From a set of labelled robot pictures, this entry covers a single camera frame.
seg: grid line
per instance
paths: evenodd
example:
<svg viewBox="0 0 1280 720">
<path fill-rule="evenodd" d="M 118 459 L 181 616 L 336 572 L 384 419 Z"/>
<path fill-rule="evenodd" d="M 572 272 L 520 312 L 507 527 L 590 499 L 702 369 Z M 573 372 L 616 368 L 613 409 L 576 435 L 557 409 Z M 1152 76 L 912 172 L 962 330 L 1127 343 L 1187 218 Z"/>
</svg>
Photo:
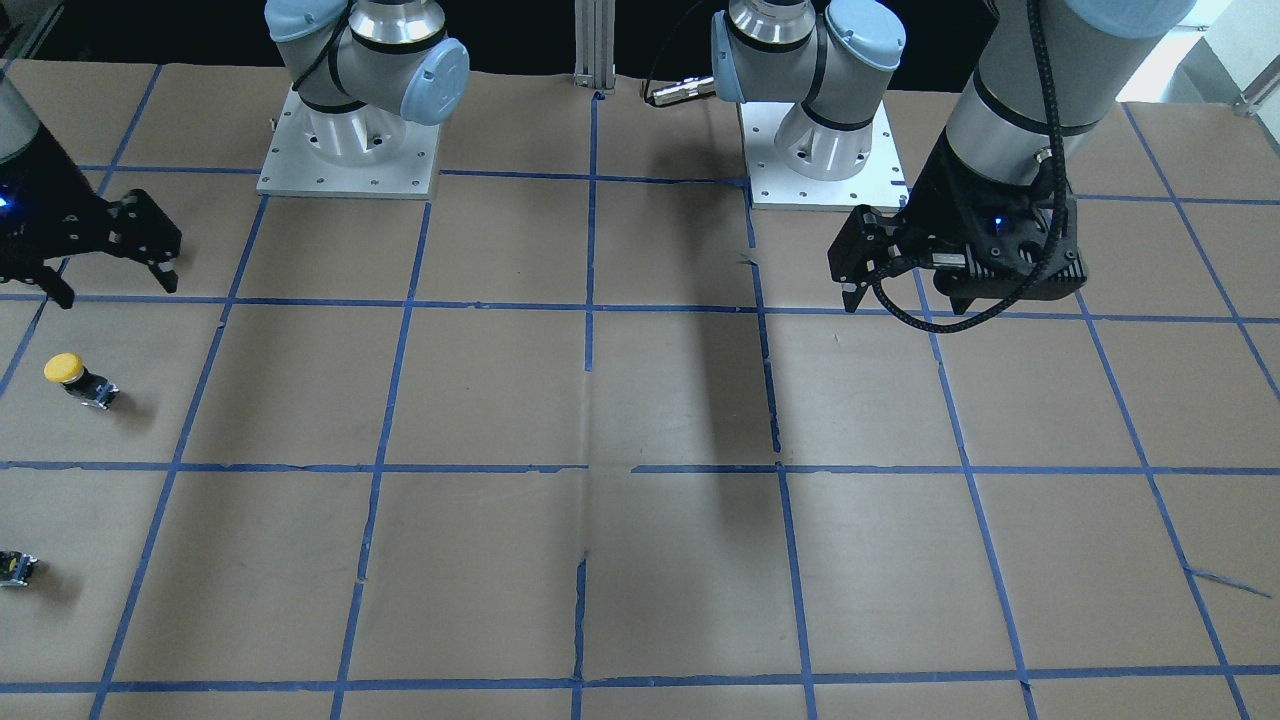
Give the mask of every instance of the grid line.
<svg viewBox="0 0 1280 720">
<path fill-rule="evenodd" d="M 755 250 L 755 223 L 751 219 L 751 188 L 742 186 L 742 210 L 746 222 L 746 246 Z M 791 577 L 791 605 L 795 612 L 796 646 L 800 657 L 800 684 L 804 688 L 805 716 L 808 720 L 818 720 L 818 692 L 813 682 L 813 657 L 809 650 L 809 624 L 804 606 L 804 583 L 800 578 L 800 553 L 795 533 L 795 514 L 791 509 L 791 486 L 787 482 L 786 465 L 782 462 L 782 430 L 778 421 L 777 387 L 773 382 L 773 356 L 769 350 L 769 318 L 764 305 L 764 278 L 760 274 L 760 265 L 748 259 L 751 266 L 751 291 L 755 296 L 755 322 L 756 332 L 760 336 L 760 365 L 764 379 L 764 398 L 769 411 L 769 436 L 773 442 L 773 455 L 777 457 L 773 473 L 778 478 L 778 500 L 782 505 L 782 530 L 787 547 L 787 570 Z"/>
<path fill-rule="evenodd" d="M 1084 300 L 1084 295 L 1082 292 L 1076 292 L 1075 300 L 1079 302 L 1080 310 L 1088 315 L 1088 304 Z M 1187 561 L 1187 553 L 1183 551 L 1183 543 L 1178 538 L 1178 530 L 1174 528 L 1174 519 L 1169 514 L 1169 507 L 1165 505 L 1165 497 L 1160 491 L 1160 483 L 1156 480 L 1156 474 L 1151 471 L 1151 462 L 1147 459 L 1147 451 L 1143 447 L 1140 436 L 1138 434 L 1138 425 L 1134 424 L 1133 415 L 1129 413 L 1129 405 L 1125 402 L 1124 393 L 1120 391 L 1120 383 L 1116 379 L 1115 370 L 1107 357 L 1106 347 L 1102 343 L 1102 336 L 1098 333 L 1097 324 L 1092 319 L 1085 318 L 1084 322 L 1089 328 L 1089 336 L 1093 338 L 1093 346 L 1098 352 L 1098 359 L 1102 361 L 1102 369 L 1107 375 L 1107 383 L 1111 386 L 1111 392 L 1115 396 L 1116 405 L 1120 407 L 1120 415 L 1124 418 L 1125 428 L 1129 430 L 1129 438 L 1133 441 L 1133 448 L 1138 454 L 1138 461 L 1146 471 L 1144 474 L 1147 477 L 1147 484 L 1151 488 L 1152 498 L 1156 502 L 1160 519 L 1165 525 L 1169 542 L 1172 544 L 1174 553 L 1178 557 L 1178 564 L 1183 571 L 1183 579 L 1187 582 L 1187 588 L 1190 591 L 1192 600 L 1196 602 L 1196 609 L 1199 612 L 1202 623 L 1204 624 L 1204 632 L 1208 635 L 1210 643 L 1213 646 L 1213 653 L 1217 656 L 1219 665 L 1228 667 L 1226 651 L 1222 648 L 1222 641 L 1217 635 L 1213 619 L 1210 616 L 1208 606 L 1204 603 L 1204 596 L 1201 594 L 1199 584 L 1196 580 L 1194 574 L 1189 570 L 1190 564 Z M 1229 670 L 1224 673 L 1224 676 L 1226 678 L 1228 688 L 1231 691 L 1231 698 L 1235 701 L 1235 707 L 1240 714 L 1240 720 L 1249 720 L 1249 711 L 1244 706 L 1244 696 L 1240 694 L 1240 687 L 1235 682 L 1235 676 Z"/>
<path fill-rule="evenodd" d="M 600 102 L 605 100 L 603 92 L 591 94 L 591 136 L 590 136 L 590 176 L 588 177 L 586 200 L 586 307 L 584 316 L 585 334 L 582 341 L 582 370 L 593 372 L 595 368 L 595 238 L 596 238 L 596 200 L 599 197 L 599 181 L 596 169 L 599 167 L 599 137 L 600 137 Z"/>
<path fill-rule="evenodd" d="M 1103 678 L 1221 678 L 1280 676 L 1280 665 L 1133 665 L 1100 667 L 1042 667 L 1027 671 L 1032 680 L 1085 680 Z M 991 683 L 1016 682 L 1016 670 L 940 670 L 911 673 L 815 673 L 815 685 L 928 684 L 928 683 Z M 579 682 L 575 678 L 388 678 L 349 680 L 351 692 L 370 691 L 531 691 L 603 688 L 690 688 L 745 685 L 803 685 L 800 674 L 768 675 L 627 675 Z M 337 680 L 141 680 L 114 682 L 110 694 L 223 692 L 279 693 L 333 692 Z M 0 683 L 0 696 L 6 694 L 87 694 L 97 683 Z"/>
<path fill-rule="evenodd" d="M 933 311 L 929 309 L 929 299 L 924 291 L 924 278 L 919 269 L 911 272 L 915 277 L 915 290 L 920 297 L 920 307 L 924 309 L 925 322 L 933 322 Z M 960 427 L 960 411 L 955 395 L 951 392 L 951 379 L 947 375 L 946 359 L 942 354 L 942 343 L 936 333 L 929 334 L 929 345 L 933 348 L 933 357 L 938 363 L 938 382 L 942 386 L 942 396 L 946 400 L 947 415 L 951 419 L 951 433 L 955 437 L 956 452 L 960 455 L 960 466 L 964 470 L 965 484 L 969 487 L 969 500 L 973 502 L 974 516 L 978 520 L 978 530 L 982 534 L 982 544 L 987 552 L 987 564 L 991 566 L 991 577 L 996 585 L 996 596 L 1000 600 L 1000 611 L 1005 619 L 1005 630 L 1009 633 L 1009 646 L 1014 656 L 1014 669 L 1023 693 L 1023 705 L 1027 707 L 1028 720 L 1039 720 L 1036 710 L 1036 698 L 1032 694 L 1030 675 L 1027 673 L 1027 659 L 1023 655 L 1023 643 L 1018 637 L 1018 623 L 1014 619 L 1014 606 L 1009 600 L 1009 588 L 1005 587 L 1005 574 L 1000 568 L 1000 556 L 996 552 L 996 541 L 987 521 L 987 510 L 983 506 L 982 492 L 978 488 L 978 478 L 969 461 L 969 450 L 965 447 L 964 429 Z"/>
<path fill-rule="evenodd" d="M 959 475 L 963 465 L 785 465 L 788 474 L 812 475 L 831 473 L 842 475 Z M 320 464 L 293 465 L 284 462 L 131 462 L 131 461 L 74 461 L 74 460 L 0 460 L 0 470 L 95 470 L 101 473 L 166 471 L 179 473 L 371 473 L 372 465 Z M 566 470 L 588 470 L 588 465 L 383 465 L 384 473 L 415 474 L 556 474 Z M 636 465 L 632 474 L 773 474 L 777 465 Z M 1210 475 L 1210 477 L 1280 477 L 1280 468 L 1211 468 L 1126 465 L 970 465 L 978 475 Z"/>
<path fill-rule="evenodd" d="M 42 301 L 42 293 L 5 293 L 0 302 Z M 215 296 L 175 296 L 175 295 L 77 295 L 77 302 L 106 304 L 160 304 L 160 305 L 221 305 L 225 297 Z M 401 300 L 340 299 L 340 297 L 233 297 L 233 305 L 275 305 L 275 306 L 314 306 L 314 307 L 403 307 Z M 692 313 L 692 314 L 739 314 L 750 315 L 760 311 L 759 306 L 745 305 L 627 305 L 627 304 L 579 304 L 579 302 L 490 302 L 484 300 L 413 300 L 416 309 L 438 310 L 525 310 L 525 311 L 564 311 L 564 313 Z M 764 306 L 767 315 L 847 315 L 840 307 L 796 307 Z M 911 315 L 923 318 L 923 310 L 910 310 Z M 887 318 L 890 313 L 881 307 L 859 309 L 858 315 Z M 1174 324 L 1230 324 L 1230 325 L 1276 325 L 1280 316 L 1240 315 L 1129 315 L 1129 314 L 1083 314 L 1083 313 L 1042 313 L 1006 311 L 1000 315 L 1011 320 L 1094 320 L 1116 323 L 1174 323 Z"/>
<path fill-rule="evenodd" d="M 1192 243 L 1196 246 L 1196 251 L 1204 263 L 1204 269 L 1208 270 L 1208 275 L 1213 281 L 1213 287 L 1217 288 L 1219 295 L 1222 296 L 1222 301 L 1226 302 L 1226 309 L 1231 313 L 1231 318 L 1235 320 L 1235 325 L 1240 329 L 1240 334 L 1244 336 L 1244 342 L 1249 346 L 1249 352 L 1253 354 L 1253 360 L 1257 361 L 1258 369 L 1262 370 L 1262 375 L 1266 377 L 1267 384 L 1271 386 L 1271 393 L 1276 396 L 1276 400 L 1280 400 L 1280 387 L 1276 386 L 1275 378 L 1271 377 L 1271 370 L 1267 369 L 1267 364 L 1262 360 L 1262 354 L 1258 352 L 1258 346 L 1253 343 L 1253 336 L 1249 334 L 1249 329 L 1240 322 L 1240 314 L 1235 309 L 1235 302 L 1231 301 L 1231 296 L 1226 292 L 1226 286 L 1222 284 L 1222 278 L 1219 277 L 1217 270 L 1213 268 L 1213 263 L 1210 261 L 1208 252 L 1204 251 L 1204 245 L 1201 242 L 1199 234 L 1192 225 L 1190 218 L 1187 217 L 1187 209 L 1183 208 L 1181 200 L 1179 200 L 1178 193 L 1174 192 L 1174 186 L 1169 182 L 1169 177 L 1165 176 L 1164 168 L 1160 167 L 1160 160 L 1156 159 L 1156 152 L 1151 149 L 1147 136 L 1143 135 L 1142 128 L 1138 127 L 1138 119 L 1134 118 L 1133 110 L 1129 109 L 1129 104 L 1123 104 L 1123 108 L 1125 117 L 1129 118 L 1129 124 L 1133 126 L 1134 132 L 1138 133 L 1138 141 L 1142 142 L 1142 149 L 1147 152 L 1147 159 L 1149 159 L 1151 165 L 1156 168 L 1156 174 L 1160 176 L 1160 182 L 1164 183 L 1165 191 L 1169 192 L 1169 199 L 1174 202 L 1174 208 L 1178 210 L 1178 217 L 1181 218 L 1183 225 L 1187 227 L 1187 234 L 1190 236 Z"/>
<path fill-rule="evenodd" d="M 426 255 L 428 234 L 431 225 L 431 204 L 422 209 L 422 222 L 419 229 L 417 246 L 413 252 L 413 268 L 410 274 L 408 291 L 404 296 L 404 310 L 401 315 L 399 336 L 396 343 L 396 357 L 392 363 L 392 378 L 387 389 L 387 406 L 383 411 L 383 429 L 378 438 L 378 455 L 374 460 L 374 477 L 369 488 L 369 518 L 365 521 L 364 539 L 360 544 L 360 560 L 356 568 L 356 580 L 351 593 L 351 610 L 347 614 L 347 629 L 342 642 L 342 656 L 338 660 L 338 680 L 333 692 L 330 719 L 342 717 L 343 700 L 351 675 L 351 656 L 356 647 L 356 630 L 360 624 L 360 609 L 365 597 L 365 583 L 369 579 L 369 560 L 372 553 L 374 532 L 378 524 L 378 505 L 381 498 L 383 474 L 387 465 L 387 448 L 390 445 L 392 425 L 396 421 L 396 401 L 399 396 L 401 374 L 404 368 L 404 354 L 413 322 L 413 300 L 417 297 L 419 277 L 422 272 L 422 258 Z"/>
<path fill-rule="evenodd" d="M 262 217 L 266 214 L 268 199 L 264 197 L 257 206 L 257 215 L 253 218 L 253 225 L 250 229 L 248 238 L 244 242 L 244 250 L 241 252 L 239 265 L 236 268 L 236 277 L 232 279 L 230 290 L 227 292 L 227 297 L 234 297 L 239 291 L 241 281 L 244 277 L 244 268 L 248 266 L 250 255 L 253 252 L 253 242 L 257 238 L 257 232 L 262 225 Z M 90 708 L 90 720 L 99 720 L 102 715 L 102 707 L 106 703 L 106 696 L 110 692 L 111 682 L 115 676 L 115 667 L 120 660 L 120 652 L 124 650 L 124 639 L 129 632 L 129 623 L 133 620 L 133 611 L 137 607 L 138 597 L 142 593 L 142 583 L 146 579 L 147 568 L 151 564 L 151 556 L 155 551 L 156 541 L 160 534 L 160 525 L 164 521 L 165 510 L 169 505 L 169 497 L 173 493 L 173 486 L 178 477 L 177 465 L 182 461 L 182 455 L 187 448 L 187 441 L 191 436 L 191 428 L 195 425 L 196 414 L 200 411 L 200 401 L 204 397 L 205 388 L 209 384 L 209 378 L 212 374 L 214 360 L 218 357 L 218 350 L 221 347 L 223 337 L 227 332 L 227 324 L 230 320 L 232 309 L 234 305 L 227 302 L 223 305 L 221 316 L 219 318 L 218 327 L 214 329 L 214 337 L 209 346 L 209 352 L 205 356 L 204 368 L 200 372 L 200 379 L 196 382 L 196 389 L 192 392 L 191 404 L 187 407 L 187 415 L 182 424 L 182 430 L 178 434 L 178 443 L 173 451 L 173 460 L 170 461 L 169 471 L 165 474 L 164 486 L 160 489 L 160 497 L 156 501 L 155 512 L 151 516 L 151 525 L 147 529 L 147 537 L 142 546 L 142 556 L 138 559 L 137 570 L 133 574 L 133 582 L 129 587 L 129 594 L 124 601 L 124 610 L 120 612 L 120 621 L 116 625 L 115 638 L 111 642 L 111 650 L 106 657 L 106 666 L 102 669 L 102 679 L 99 683 L 97 692 L 93 696 L 93 705 Z"/>
</svg>

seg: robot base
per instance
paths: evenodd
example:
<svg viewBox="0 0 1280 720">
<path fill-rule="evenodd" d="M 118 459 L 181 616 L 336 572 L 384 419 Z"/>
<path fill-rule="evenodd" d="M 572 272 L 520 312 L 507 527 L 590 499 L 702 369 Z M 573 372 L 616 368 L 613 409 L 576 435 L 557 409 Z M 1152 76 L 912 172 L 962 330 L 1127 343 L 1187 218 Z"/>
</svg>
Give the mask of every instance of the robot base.
<svg viewBox="0 0 1280 720">
<path fill-rule="evenodd" d="M 744 102 L 742 147 L 751 176 L 751 202 L 768 210 L 852 210 L 872 205 L 897 213 L 906 204 L 902 163 L 882 104 L 876 110 L 876 143 L 863 170 L 846 181 L 815 181 L 783 163 L 773 136 L 792 102 Z"/>
<path fill-rule="evenodd" d="M 404 123 L 398 152 L 375 165 L 334 165 L 307 141 L 297 92 L 284 99 L 271 150 L 257 178 L 259 195 L 282 197 L 381 197 L 430 200 L 440 128 Z"/>
</svg>

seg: black braided cable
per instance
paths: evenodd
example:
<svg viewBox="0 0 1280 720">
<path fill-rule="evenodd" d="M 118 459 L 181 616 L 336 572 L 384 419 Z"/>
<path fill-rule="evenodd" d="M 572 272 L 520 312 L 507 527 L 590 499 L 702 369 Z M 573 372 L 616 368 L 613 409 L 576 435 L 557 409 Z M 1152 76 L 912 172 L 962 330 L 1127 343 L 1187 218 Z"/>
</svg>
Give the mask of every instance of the black braided cable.
<svg viewBox="0 0 1280 720">
<path fill-rule="evenodd" d="M 689 19 L 689 17 L 692 15 L 694 12 L 698 10 L 698 8 L 701 8 L 703 4 L 705 4 L 705 3 L 707 3 L 707 0 L 698 0 L 696 3 L 694 3 L 692 5 L 690 5 L 689 9 L 685 10 L 685 14 L 680 15 L 680 19 L 676 20 L 675 26 L 672 26 L 671 32 L 667 33 L 667 38 L 663 40 L 662 45 L 658 46 L 658 53 L 655 53 L 654 56 L 653 56 L 653 64 L 649 65 L 649 74 L 645 76 L 644 85 L 640 86 L 640 97 L 646 104 L 649 104 L 649 105 L 652 105 L 654 108 L 658 106 L 658 104 L 654 101 L 653 96 L 649 95 L 649 86 L 653 85 L 653 76 L 657 74 L 657 72 L 658 72 L 658 63 L 662 61 L 662 56 L 667 54 L 667 47 L 671 45 L 671 41 L 676 38 L 676 33 L 680 32 L 680 28 L 685 26 L 685 22 Z"/>
<path fill-rule="evenodd" d="M 329 35 L 329 42 L 324 44 L 324 49 L 320 50 L 320 54 L 316 55 L 315 60 L 312 60 L 311 67 L 308 67 L 306 72 L 298 76 L 298 79 L 293 81 L 294 92 L 297 92 L 298 88 L 302 87 L 302 83 L 311 77 L 311 73 L 316 72 L 316 68 L 319 68 L 320 64 L 329 58 L 329 54 L 333 53 L 334 42 L 337 42 L 338 37 L 342 36 L 342 31 L 347 28 L 347 20 L 351 19 L 351 12 L 355 9 L 356 9 L 356 0 L 347 0 L 347 6 L 342 10 L 342 14 L 338 15 L 338 22 L 333 24 L 333 32 Z"/>
<path fill-rule="evenodd" d="M 1027 275 L 1007 297 L 992 305 L 987 310 L 983 310 L 973 318 L 968 318 L 959 323 L 952 323 L 950 325 L 941 325 L 937 323 L 929 323 L 920 320 L 919 318 L 911 316 L 910 313 L 902 310 L 890 300 L 888 295 L 882 287 L 882 282 L 890 275 L 890 268 L 881 268 L 872 274 L 867 282 L 870 284 L 872 291 L 876 293 L 876 299 L 879 300 L 881 305 L 890 311 L 891 315 L 899 320 L 911 325 L 918 331 L 924 331 L 934 334 L 950 334 L 966 331 L 975 325 L 980 325 L 987 320 L 1000 315 L 1015 302 L 1021 300 L 1027 291 L 1043 281 L 1044 272 L 1048 269 L 1048 264 L 1053 260 L 1057 254 L 1059 242 L 1066 236 L 1066 228 L 1069 223 L 1068 210 L 1066 210 L 1066 195 L 1069 191 L 1066 179 L 1066 151 L 1062 147 L 1062 123 L 1059 115 L 1057 108 L 1057 88 L 1053 85 L 1053 68 L 1050 61 L 1048 55 L 1048 41 L 1044 38 L 1044 24 L 1041 18 L 1041 0 L 1027 0 L 1027 19 L 1030 26 L 1032 32 L 1032 49 L 1036 55 L 1036 70 L 1039 74 L 1041 92 L 1044 97 L 1044 119 L 1048 124 L 1048 145 L 1052 151 L 1052 172 L 1053 172 L 1053 219 L 1050 222 L 1048 240 L 1044 243 L 1044 251 L 1041 252 L 1039 259 L 1032 268 L 1032 273 Z M 910 266 L 918 268 L 922 261 L 919 259 L 911 259 Z"/>
</svg>

